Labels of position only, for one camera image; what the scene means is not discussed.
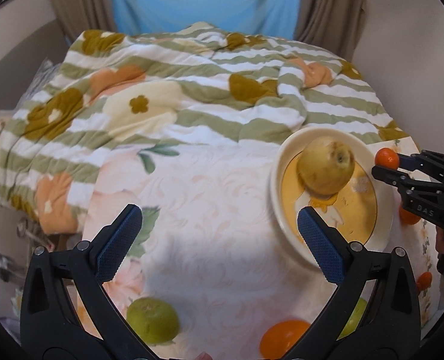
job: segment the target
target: blue sheet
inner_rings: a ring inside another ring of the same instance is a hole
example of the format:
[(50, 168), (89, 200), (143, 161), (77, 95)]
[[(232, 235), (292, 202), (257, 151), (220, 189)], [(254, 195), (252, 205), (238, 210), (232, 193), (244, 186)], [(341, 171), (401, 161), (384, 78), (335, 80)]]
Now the blue sheet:
[(292, 39), (300, 0), (113, 0), (121, 32), (176, 32), (207, 21), (231, 32)]

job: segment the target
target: blue textured pad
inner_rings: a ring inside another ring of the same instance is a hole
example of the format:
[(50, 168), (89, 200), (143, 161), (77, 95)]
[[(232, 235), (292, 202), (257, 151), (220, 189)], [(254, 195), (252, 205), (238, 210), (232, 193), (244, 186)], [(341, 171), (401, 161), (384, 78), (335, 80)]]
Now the blue textured pad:
[(142, 227), (142, 211), (134, 206), (113, 232), (97, 256), (95, 278), (102, 284), (111, 281)]
[(327, 281), (337, 285), (342, 283), (345, 278), (342, 256), (307, 210), (299, 211), (297, 228)]

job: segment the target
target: floral tablecloth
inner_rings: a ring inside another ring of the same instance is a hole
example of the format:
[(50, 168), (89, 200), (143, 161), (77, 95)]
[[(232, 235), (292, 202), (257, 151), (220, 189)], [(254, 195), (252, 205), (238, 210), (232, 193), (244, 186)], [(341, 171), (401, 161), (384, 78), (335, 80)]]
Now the floral tablecloth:
[[(417, 152), (410, 138), (369, 145)], [(142, 207), (144, 224), (107, 293), (125, 315), (140, 297), (156, 297), (177, 311), (181, 332), (154, 346), (165, 358), (190, 359), (206, 351), (214, 360), (261, 358), (259, 342), (274, 324), (313, 322), (335, 286), (293, 255), (269, 199), (269, 172), (277, 145), (127, 145), (100, 169), (84, 239), (93, 239), (128, 203)], [(413, 177), (427, 179), (422, 174)], [(439, 304), (435, 228), (420, 221), (401, 226), (396, 190), (387, 251), (408, 252), (415, 276), (429, 270), (433, 284), (420, 296), (424, 325)], [(363, 292), (366, 299), (370, 287)], [(81, 302), (84, 327), (97, 332)]]

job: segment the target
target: orange fruit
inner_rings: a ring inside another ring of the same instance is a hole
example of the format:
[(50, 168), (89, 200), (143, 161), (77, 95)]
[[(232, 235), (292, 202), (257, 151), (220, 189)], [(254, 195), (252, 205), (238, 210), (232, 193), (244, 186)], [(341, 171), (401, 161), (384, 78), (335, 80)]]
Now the orange fruit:
[(405, 225), (415, 225), (420, 221), (420, 216), (404, 210), (401, 205), (399, 206), (399, 216), (400, 221)]
[(383, 147), (375, 154), (375, 165), (397, 169), (400, 165), (400, 159), (394, 150)]
[(288, 320), (272, 326), (260, 340), (260, 353), (264, 359), (282, 358), (309, 327), (310, 323), (302, 320)]
[(432, 285), (432, 273), (424, 272), (417, 279), (417, 283), (419, 284), (417, 287), (420, 287), (420, 291), (424, 291)]

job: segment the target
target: striped blanket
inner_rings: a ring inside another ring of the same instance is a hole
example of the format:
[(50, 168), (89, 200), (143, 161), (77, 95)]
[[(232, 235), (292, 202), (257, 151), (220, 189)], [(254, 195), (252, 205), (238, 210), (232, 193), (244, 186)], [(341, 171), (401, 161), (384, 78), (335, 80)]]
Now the striped blanket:
[(367, 144), (406, 136), (357, 69), (319, 47), (207, 23), (135, 37), (87, 30), (2, 130), (0, 203), (48, 234), (82, 231), (115, 147), (273, 146), (303, 126)]

